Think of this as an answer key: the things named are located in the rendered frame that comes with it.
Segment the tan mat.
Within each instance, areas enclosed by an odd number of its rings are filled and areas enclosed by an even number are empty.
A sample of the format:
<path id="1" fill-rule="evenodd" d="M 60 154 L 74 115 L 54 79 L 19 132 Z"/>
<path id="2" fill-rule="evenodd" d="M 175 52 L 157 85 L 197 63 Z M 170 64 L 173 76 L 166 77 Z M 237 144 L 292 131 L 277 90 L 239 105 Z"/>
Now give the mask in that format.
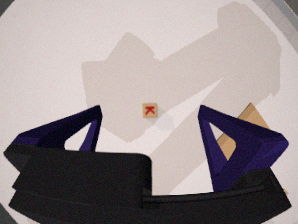
<path id="1" fill-rule="evenodd" d="M 252 103 L 250 103 L 244 111 L 238 116 L 239 119 L 243 119 L 245 121 L 248 121 L 253 124 L 257 124 L 262 127 L 269 128 L 267 123 L 264 121 L 260 113 L 257 111 L 257 109 L 254 107 Z M 270 129 L 270 128 L 269 128 Z M 271 129 L 270 129 L 271 130 Z M 230 156 L 234 152 L 236 148 L 235 141 L 232 140 L 228 135 L 225 135 L 223 133 L 218 139 L 217 142 L 219 146 L 221 147 L 221 150 L 223 151 L 225 157 L 227 160 L 229 160 Z"/>

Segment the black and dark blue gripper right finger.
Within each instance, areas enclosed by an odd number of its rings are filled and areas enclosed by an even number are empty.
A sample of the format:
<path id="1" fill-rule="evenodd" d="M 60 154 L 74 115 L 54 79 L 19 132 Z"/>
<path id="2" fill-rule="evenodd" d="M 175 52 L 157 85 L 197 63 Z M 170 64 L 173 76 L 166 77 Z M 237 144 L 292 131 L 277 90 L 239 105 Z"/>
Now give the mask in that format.
<path id="1" fill-rule="evenodd" d="M 213 192 L 229 190 L 247 171 L 270 168 L 289 146 L 281 133 L 205 105 L 200 105 L 198 121 Z M 235 141 L 236 148 L 229 160 L 217 143 L 209 122 Z"/>

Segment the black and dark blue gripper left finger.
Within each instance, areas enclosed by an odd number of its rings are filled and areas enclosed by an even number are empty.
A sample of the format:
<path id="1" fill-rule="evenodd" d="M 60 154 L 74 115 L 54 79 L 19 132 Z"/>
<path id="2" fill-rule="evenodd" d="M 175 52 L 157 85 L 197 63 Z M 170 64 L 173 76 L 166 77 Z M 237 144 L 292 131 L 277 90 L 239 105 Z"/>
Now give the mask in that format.
<path id="1" fill-rule="evenodd" d="M 12 142 L 65 149 L 66 140 L 91 123 L 79 150 L 95 151 L 102 118 L 101 107 L 96 105 L 77 114 L 22 132 Z"/>

